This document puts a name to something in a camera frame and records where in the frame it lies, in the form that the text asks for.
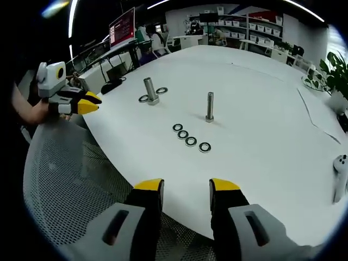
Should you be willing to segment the person's left hand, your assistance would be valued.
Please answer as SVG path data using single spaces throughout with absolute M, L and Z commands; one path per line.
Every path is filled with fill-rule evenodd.
M 26 101 L 18 113 L 30 125 L 42 124 L 55 115 L 51 109 L 51 104 L 43 100 L 40 100 L 36 105 L 31 105 Z

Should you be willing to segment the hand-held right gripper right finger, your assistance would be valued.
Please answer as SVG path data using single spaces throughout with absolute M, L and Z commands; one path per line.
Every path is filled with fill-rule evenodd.
M 287 236 L 280 220 L 250 204 L 238 185 L 212 178 L 209 189 L 218 260 L 307 260 L 307 248 Z

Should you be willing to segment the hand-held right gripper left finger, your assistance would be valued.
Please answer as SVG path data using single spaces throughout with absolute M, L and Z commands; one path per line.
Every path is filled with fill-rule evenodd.
M 161 227 L 164 180 L 135 185 L 124 203 L 92 219 L 86 233 L 65 245 L 67 260 L 154 260 Z

